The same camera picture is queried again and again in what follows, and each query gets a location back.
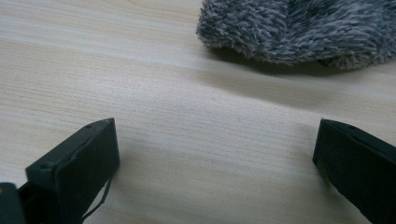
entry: black object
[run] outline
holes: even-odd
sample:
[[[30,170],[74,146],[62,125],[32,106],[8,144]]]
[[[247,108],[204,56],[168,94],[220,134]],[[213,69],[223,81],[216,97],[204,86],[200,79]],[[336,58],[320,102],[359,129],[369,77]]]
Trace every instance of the black object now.
[[[104,202],[119,165],[114,119],[89,124],[27,167],[21,188],[0,184],[0,223],[80,224]],[[106,182],[101,202],[87,213]]]
[[[396,147],[323,119],[314,164],[374,224],[396,223]]]

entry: black strap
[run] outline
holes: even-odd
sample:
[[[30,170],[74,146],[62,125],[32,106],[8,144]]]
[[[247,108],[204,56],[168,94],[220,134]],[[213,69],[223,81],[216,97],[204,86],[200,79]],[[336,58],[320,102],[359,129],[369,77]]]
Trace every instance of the black strap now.
[[[111,185],[111,180],[113,178],[113,175],[115,173],[113,173],[110,178],[107,180],[107,184],[106,184],[106,188],[105,188],[105,192],[103,193],[102,199],[100,200],[99,204],[97,204],[91,211],[87,212],[82,218],[81,218],[81,223],[83,223],[85,221],[85,219],[87,217],[89,217],[90,215],[92,215],[96,209],[98,209],[106,200],[107,194],[110,191],[110,185]]]

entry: wooden table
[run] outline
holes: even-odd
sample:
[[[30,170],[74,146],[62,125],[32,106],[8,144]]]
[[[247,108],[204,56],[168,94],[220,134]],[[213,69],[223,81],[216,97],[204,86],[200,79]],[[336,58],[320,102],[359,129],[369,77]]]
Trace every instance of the wooden table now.
[[[396,145],[396,62],[352,72],[211,51],[201,1],[0,2],[0,182],[115,118],[121,166],[85,223],[369,223],[312,163],[321,118]]]

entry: wood grain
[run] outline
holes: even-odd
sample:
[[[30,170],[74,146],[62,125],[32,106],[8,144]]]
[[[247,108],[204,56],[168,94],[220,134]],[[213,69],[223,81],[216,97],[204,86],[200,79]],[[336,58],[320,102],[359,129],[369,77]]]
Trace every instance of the wood grain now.
[[[396,145],[396,62],[256,63],[196,37],[201,1],[0,1],[0,182],[115,118],[86,223],[369,223],[311,161],[321,118]]]

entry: fuzzy gray fabric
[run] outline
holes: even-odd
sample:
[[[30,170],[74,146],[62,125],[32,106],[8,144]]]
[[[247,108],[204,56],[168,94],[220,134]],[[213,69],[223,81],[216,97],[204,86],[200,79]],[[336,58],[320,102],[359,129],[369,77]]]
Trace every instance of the fuzzy gray fabric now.
[[[259,61],[362,68],[396,57],[396,0],[205,0],[197,34]]]

